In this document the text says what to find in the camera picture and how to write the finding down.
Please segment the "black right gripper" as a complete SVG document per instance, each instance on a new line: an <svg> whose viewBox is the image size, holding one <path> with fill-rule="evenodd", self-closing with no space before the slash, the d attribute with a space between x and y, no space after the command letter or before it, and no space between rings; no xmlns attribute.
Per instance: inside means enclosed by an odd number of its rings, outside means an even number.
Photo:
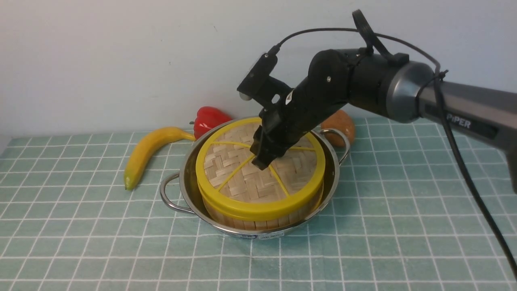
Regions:
<svg viewBox="0 0 517 291"><path fill-rule="evenodd" d="M255 131L250 147L255 156L252 164L260 170L266 169L347 102L346 78L331 77L330 81L327 77L304 79L283 96L273 110L264 109L259 114L261 126Z"/></svg>

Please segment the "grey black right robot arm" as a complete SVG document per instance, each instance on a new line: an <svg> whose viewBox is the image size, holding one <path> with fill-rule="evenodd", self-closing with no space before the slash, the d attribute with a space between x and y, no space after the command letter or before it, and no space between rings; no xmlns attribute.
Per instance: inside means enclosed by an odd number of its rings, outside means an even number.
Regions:
<svg viewBox="0 0 517 291"><path fill-rule="evenodd" d="M265 169L304 134L344 105L399 123L419 118L441 123L503 151L512 187L516 188L516 94L454 82L442 82L429 65L391 64L365 48L324 50L309 65L295 88L270 73L277 57L263 54L243 78L240 97L262 106L262 125L254 135L254 164Z"/></svg>

